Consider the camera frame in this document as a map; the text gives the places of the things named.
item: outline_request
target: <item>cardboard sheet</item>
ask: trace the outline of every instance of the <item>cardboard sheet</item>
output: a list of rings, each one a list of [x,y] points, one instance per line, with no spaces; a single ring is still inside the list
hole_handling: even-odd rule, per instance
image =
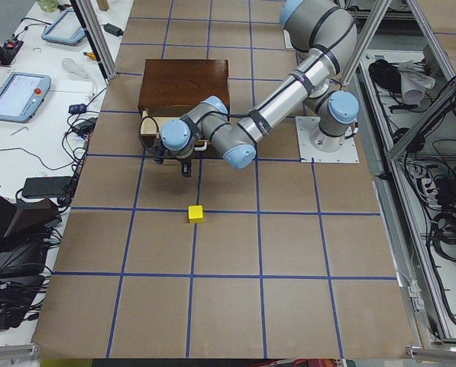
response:
[[[359,164],[300,164],[293,116],[242,171],[205,154],[183,178],[177,162],[159,166],[138,146],[136,61],[229,60],[231,111],[245,113],[295,66],[275,32],[282,2],[143,3],[125,30],[118,69],[128,75],[108,88],[34,334],[42,357],[404,356],[414,341],[361,149]],[[234,15],[264,23],[250,37]],[[205,222],[191,225],[195,204]]]

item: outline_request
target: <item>blue joint cap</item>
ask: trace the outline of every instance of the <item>blue joint cap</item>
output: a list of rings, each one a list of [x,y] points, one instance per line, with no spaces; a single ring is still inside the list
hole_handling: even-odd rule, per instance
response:
[[[228,109],[226,109],[225,104],[216,96],[210,96],[202,101],[202,103],[207,103],[208,105],[211,105],[215,109],[217,109],[219,112],[222,113],[228,113]]]
[[[161,128],[161,141],[167,149],[179,151],[184,148],[190,140],[189,126],[182,120],[169,120]]]
[[[351,124],[357,118],[358,105],[357,99],[353,94],[339,90],[329,97],[329,112],[341,124]]]
[[[253,145],[243,144],[228,150],[223,158],[233,168],[240,170],[248,166],[255,158],[255,155],[257,155],[257,151]]]
[[[279,24],[284,28],[287,21],[304,0],[287,0],[280,12]]]

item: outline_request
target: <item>yellow cube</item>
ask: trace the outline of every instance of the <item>yellow cube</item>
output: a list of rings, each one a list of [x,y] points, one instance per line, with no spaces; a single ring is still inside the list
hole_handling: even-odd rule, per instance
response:
[[[204,208],[202,205],[189,206],[189,223],[202,223],[204,222]]]

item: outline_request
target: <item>white table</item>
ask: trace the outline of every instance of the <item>white table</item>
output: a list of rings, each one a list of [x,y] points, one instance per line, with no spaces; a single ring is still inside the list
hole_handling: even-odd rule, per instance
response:
[[[111,23],[125,29],[133,0],[109,1],[109,11],[100,11],[94,4],[100,24]],[[45,13],[34,5],[27,17],[52,22],[59,12]],[[35,21],[23,21],[15,33],[24,29]],[[46,74],[51,77],[51,88],[43,104],[35,116],[26,124],[0,121],[0,149],[24,148],[42,158],[48,167],[60,167],[71,161],[63,151],[61,140],[63,133],[68,129],[68,106],[72,104],[88,103],[90,96],[103,89],[105,81],[95,61],[85,57],[83,52],[90,52],[89,42],[84,39],[75,47],[61,44],[52,44],[41,39],[44,26],[31,26],[20,37],[24,45],[19,50],[14,63],[10,67],[0,67],[0,86],[13,71],[24,73]],[[121,38],[104,32],[105,39],[115,59],[118,54]],[[63,58],[75,60],[90,75],[90,80],[79,78],[61,67]],[[98,96],[90,105],[89,110],[99,111],[105,93]],[[85,117],[97,116],[86,114]],[[73,148],[83,146],[81,138],[70,136]],[[13,198],[16,191],[23,187],[27,177],[64,176],[71,175],[70,166],[58,171],[50,171],[43,167],[39,160],[23,151],[0,152],[0,195]],[[63,222],[57,229],[63,233],[67,215],[63,215]],[[48,252],[47,266],[53,267],[58,249]],[[21,345],[31,341],[37,321],[26,321],[17,329],[0,332],[0,346]]]

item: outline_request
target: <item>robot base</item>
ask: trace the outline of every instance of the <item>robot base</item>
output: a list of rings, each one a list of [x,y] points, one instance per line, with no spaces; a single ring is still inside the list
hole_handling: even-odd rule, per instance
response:
[[[353,138],[345,140],[341,148],[335,153],[326,153],[315,148],[309,140],[309,135],[318,123],[319,117],[296,117],[301,162],[311,163],[314,160],[316,163],[360,163]]]

